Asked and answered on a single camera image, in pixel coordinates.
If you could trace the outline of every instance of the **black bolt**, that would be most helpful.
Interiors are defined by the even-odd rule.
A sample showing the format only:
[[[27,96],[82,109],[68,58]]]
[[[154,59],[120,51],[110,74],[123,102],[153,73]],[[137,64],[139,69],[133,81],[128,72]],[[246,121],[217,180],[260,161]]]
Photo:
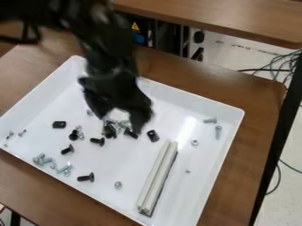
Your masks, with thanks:
[[[78,177],[78,181],[87,181],[90,180],[91,183],[94,182],[94,173],[89,174],[88,176]]]
[[[90,142],[91,142],[91,143],[98,144],[98,145],[100,145],[101,147],[103,147],[104,144],[105,144],[105,138],[100,138],[100,139],[92,138],[92,139],[90,139]]]
[[[74,148],[73,148],[72,145],[69,145],[66,149],[62,150],[61,154],[67,154],[67,153],[70,153],[70,152],[74,152]]]
[[[127,135],[129,137],[132,137],[133,139],[137,139],[139,136],[135,134],[134,132],[131,132],[129,128],[126,128],[124,131],[124,135]]]
[[[77,130],[73,130],[72,131],[72,134],[69,135],[69,139],[70,140],[77,140],[79,138],[79,135],[78,135],[78,131]]]

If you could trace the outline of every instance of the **screw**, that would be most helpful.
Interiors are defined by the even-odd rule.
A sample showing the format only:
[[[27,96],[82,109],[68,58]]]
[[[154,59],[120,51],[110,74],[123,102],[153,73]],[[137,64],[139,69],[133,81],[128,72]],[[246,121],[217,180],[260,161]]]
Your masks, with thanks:
[[[79,135],[78,135],[77,130],[73,130],[72,134],[69,135],[69,139],[72,140],[72,141],[77,140],[78,138],[79,138]]]
[[[132,137],[133,139],[137,139],[139,136],[135,134],[134,132],[131,132],[129,128],[126,128],[124,131],[124,135],[127,135],[129,137]]]
[[[220,139],[220,135],[222,133],[222,127],[220,125],[218,125],[217,127],[215,127],[216,130],[216,139]]]
[[[44,157],[45,157],[45,154],[39,154],[38,156],[33,158],[33,162],[40,165],[41,164],[41,159],[43,159]]]
[[[199,145],[199,142],[198,142],[198,140],[193,139],[193,140],[191,141],[191,144],[192,144],[193,146],[198,146],[198,145]]]
[[[217,123],[217,118],[213,117],[213,118],[205,119],[205,120],[203,120],[203,122],[205,124],[216,124]]]
[[[105,144],[105,138],[101,138],[101,139],[92,138],[92,139],[90,139],[90,142],[91,142],[91,143],[94,143],[94,144],[98,144],[98,145],[100,145],[101,147],[103,147],[104,144]]]
[[[122,184],[122,182],[117,181],[116,183],[114,183],[114,187],[115,187],[117,190],[120,190],[120,189],[122,189],[123,184]]]
[[[24,133],[26,133],[26,132],[27,132],[27,130],[24,130],[24,131],[18,133],[18,136],[22,137],[24,135]]]
[[[90,180],[91,183],[94,182],[94,173],[89,174],[88,176],[78,177],[78,181],[87,181]]]
[[[66,165],[66,166],[64,166],[63,168],[57,170],[57,174],[63,173],[63,172],[65,172],[65,171],[71,170],[71,169],[72,169],[71,163],[70,163],[70,162],[67,162],[67,165]]]
[[[74,148],[73,148],[72,145],[69,145],[66,149],[62,150],[61,154],[67,154],[67,153],[70,153],[70,152],[74,153]]]

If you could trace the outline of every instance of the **table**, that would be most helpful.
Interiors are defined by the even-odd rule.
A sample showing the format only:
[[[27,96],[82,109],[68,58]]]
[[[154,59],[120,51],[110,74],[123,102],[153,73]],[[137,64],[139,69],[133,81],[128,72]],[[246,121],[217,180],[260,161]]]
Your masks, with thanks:
[[[198,225],[247,225],[284,86],[153,49],[138,48],[138,52],[145,77],[245,111]],[[80,52],[69,34],[46,31],[39,47],[18,46],[3,56],[0,79],[5,82],[0,83],[0,115],[74,54]],[[0,202],[39,225],[137,225],[3,150],[0,171]]]
[[[302,48],[302,3],[291,0],[114,0],[114,7],[151,19],[219,34]]]

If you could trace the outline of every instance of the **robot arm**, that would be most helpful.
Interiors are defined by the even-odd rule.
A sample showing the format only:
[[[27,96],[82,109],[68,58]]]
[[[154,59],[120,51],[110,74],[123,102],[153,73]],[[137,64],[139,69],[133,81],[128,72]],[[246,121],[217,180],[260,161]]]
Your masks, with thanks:
[[[7,20],[24,21],[22,39],[0,36],[0,41],[36,43],[42,26],[70,30],[87,59],[88,77],[79,83],[88,106],[100,119],[114,108],[128,111],[133,131],[140,133],[152,115],[151,101],[137,87],[132,30],[109,0],[5,0],[0,21]],[[28,38],[29,27],[34,38]]]

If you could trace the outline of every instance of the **white tray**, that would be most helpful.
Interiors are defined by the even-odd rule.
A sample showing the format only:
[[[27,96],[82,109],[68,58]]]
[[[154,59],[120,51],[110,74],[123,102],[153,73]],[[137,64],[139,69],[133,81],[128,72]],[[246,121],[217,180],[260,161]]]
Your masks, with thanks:
[[[153,101],[155,116],[138,140],[120,134],[107,139],[104,147],[89,142],[100,137],[102,122],[87,115],[77,78],[85,73],[85,60],[71,57],[0,118],[0,147],[24,162],[66,183],[95,200],[115,209],[143,225],[195,225],[206,204],[224,158],[229,151],[244,116],[237,109],[195,94],[168,87],[149,79],[140,79],[142,91]],[[113,118],[126,117],[114,111]],[[203,119],[217,117],[223,127],[220,140],[215,139],[215,124]],[[65,120],[67,127],[54,130],[54,121]],[[77,125],[83,127],[85,140],[70,142],[68,135]],[[21,138],[18,132],[27,129]],[[146,132],[155,129],[161,139],[151,143]],[[10,131],[15,135],[6,139]],[[138,213],[135,203],[157,154],[166,139],[178,142],[178,156],[162,190],[151,218]],[[194,147],[191,140],[197,139]],[[69,144],[74,154],[62,156]],[[71,162],[70,177],[58,175],[49,165],[42,168],[32,159],[40,153],[57,160],[58,167]],[[95,182],[77,182],[77,177],[94,172]],[[114,183],[123,183],[121,190]]]

